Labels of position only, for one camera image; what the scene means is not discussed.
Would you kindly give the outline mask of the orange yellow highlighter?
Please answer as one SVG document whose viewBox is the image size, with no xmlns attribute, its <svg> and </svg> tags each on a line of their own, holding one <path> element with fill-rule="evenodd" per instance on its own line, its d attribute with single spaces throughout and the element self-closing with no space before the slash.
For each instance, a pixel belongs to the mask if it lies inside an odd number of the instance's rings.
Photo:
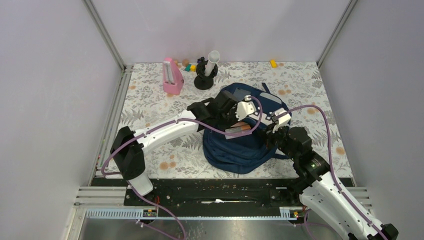
<svg viewBox="0 0 424 240">
<path fill-rule="evenodd" d="M 238 123 L 236 123 L 236 124 L 232 125 L 231 127 L 232 127 L 232 128 L 236 128 L 236 127 L 241 127 L 241 126 L 245 126 L 245 125 L 247 125 L 247 123 L 246 123 L 246 122 L 240 121 L 240 122 L 238 122 Z"/>
</svg>

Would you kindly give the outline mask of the navy blue backpack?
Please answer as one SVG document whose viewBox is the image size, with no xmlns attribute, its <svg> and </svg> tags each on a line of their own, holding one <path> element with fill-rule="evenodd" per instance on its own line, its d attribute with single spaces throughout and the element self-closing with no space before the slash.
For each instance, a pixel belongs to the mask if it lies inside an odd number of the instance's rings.
<svg viewBox="0 0 424 240">
<path fill-rule="evenodd" d="M 279 109 L 287 111 L 286 103 L 274 95 L 264 82 L 262 88 L 236 82 L 223 87 L 221 91 L 228 91 L 238 101 L 243 101 L 247 95 L 257 98 L 263 107 L 261 123 L 252 134 L 240 137 L 204 130 L 202 140 L 206 160 L 218 169 L 236 174 L 250 173 L 272 158 L 286 160 L 288 157 L 278 154 L 276 146 L 267 146 L 264 137 L 267 126 L 272 123 L 272 114 Z"/>
</svg>

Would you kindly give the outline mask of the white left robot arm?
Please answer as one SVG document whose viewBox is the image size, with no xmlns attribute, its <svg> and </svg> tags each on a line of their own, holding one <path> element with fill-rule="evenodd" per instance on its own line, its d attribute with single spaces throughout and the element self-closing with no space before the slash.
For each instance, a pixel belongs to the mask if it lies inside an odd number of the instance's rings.
<svg viewBox="0 0 424 240">
<path fill-rule="evenodd" d="M 144 206 L 155 200 L 153 184 L 146 172 L 145 156 L 155 148 L 179 137 L 197 133 L 207 126 L 224 130 L 237 121 L 237 98 L 228 91 L 190 104 L 177 116 L 139 130 L 121 128 L 114 139 L 108 160 L 114 160 L 119 174 Z"/>
</svg>

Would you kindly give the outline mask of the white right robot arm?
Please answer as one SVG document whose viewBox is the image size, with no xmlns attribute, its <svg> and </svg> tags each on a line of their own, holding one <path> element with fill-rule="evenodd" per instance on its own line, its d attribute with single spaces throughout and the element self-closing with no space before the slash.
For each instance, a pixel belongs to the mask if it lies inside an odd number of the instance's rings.
<svg viewBox="0 0 424 240">
<path fill-rule="evenodd" d="M 271 126 L 265 130 L 267 146 L 276 147 L 293 161 L 298 175 L 287 191 L 293 206 L 303 204 L 319 215 L 343 240 L 395 240 L 396 227 L 373 216 L 332 176 L 330 164 L 313 150 L 312 139 L 303 127 Z"/>
</svg>

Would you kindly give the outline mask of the black round stand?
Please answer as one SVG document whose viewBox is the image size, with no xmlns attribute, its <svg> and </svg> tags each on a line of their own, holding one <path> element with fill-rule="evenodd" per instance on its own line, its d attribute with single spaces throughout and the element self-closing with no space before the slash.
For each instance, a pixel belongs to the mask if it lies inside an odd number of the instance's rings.
<svg viewBox="0 0 424 240">
<path fill-rule="evenodd" d="M 209 61 L 202 56 L 197 59 L 194 86 L 199 90 L 208 90 L 214 85 L 214 77 L 218 74 L 218 66 L 215 65 L 209 76 L 206 76 L 206 66 Z"/>
</svg>

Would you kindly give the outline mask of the white cylinder on stand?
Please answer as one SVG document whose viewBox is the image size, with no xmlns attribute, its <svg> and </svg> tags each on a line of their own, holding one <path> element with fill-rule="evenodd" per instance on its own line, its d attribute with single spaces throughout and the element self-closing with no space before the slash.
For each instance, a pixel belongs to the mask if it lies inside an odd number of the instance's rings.
<svg viewBox="0 0 424 240">
<path fill-rule="evenodd" d="M 214 70 L 216 64 L 220 60 L 220 53 L 217 50 L 212 50 L 207 56 L 207 64 L 205 65 L 204 75 L 209 77 Z"/>
</svg>

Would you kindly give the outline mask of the green block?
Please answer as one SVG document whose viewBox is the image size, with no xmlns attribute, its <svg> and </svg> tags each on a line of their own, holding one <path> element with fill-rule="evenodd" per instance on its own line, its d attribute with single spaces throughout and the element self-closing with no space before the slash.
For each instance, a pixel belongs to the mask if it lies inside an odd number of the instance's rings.
<svg viewBox="0 0 424 240">
<path fill-rule="evenodd" d="M 190 72 L 191 71 L 191 67 L 192 67 L 192 65 L 191 64 L 187 64 L 187 66 L 185 67 L 185 71 L 186 72 Z"/>
</svg>

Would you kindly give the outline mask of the pink rack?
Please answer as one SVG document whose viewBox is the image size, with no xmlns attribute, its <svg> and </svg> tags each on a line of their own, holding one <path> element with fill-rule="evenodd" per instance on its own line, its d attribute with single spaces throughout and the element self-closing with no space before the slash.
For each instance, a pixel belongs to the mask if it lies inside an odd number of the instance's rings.
<svg viewBox="0 0 424 240">
<path fill-rule="evenodd" d="M 183 75 L 172 58 L 165 58 L 162 62 L 163 91 L 167 94 L 179 95 L 184 85 Z"/>
</svg>

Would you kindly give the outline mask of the yellow block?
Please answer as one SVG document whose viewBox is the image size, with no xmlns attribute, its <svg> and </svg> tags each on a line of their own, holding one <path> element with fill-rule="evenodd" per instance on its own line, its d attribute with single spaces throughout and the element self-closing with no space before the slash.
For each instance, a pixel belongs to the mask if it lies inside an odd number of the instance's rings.
<svg viewBox="0 0 424 240">
<path fill-rule="evenodd" d="M 269 61 L 269 63 L 270 63 L 270 66 L 271 66 L 272 68 L 277 68 L 277 67 L 278 67 L 278 65 L 277 65 L 277 63 L 276 63 L 276 61 L 275 61 L 274 59 L 271 59 L 271 60 Z"/>
</svg>

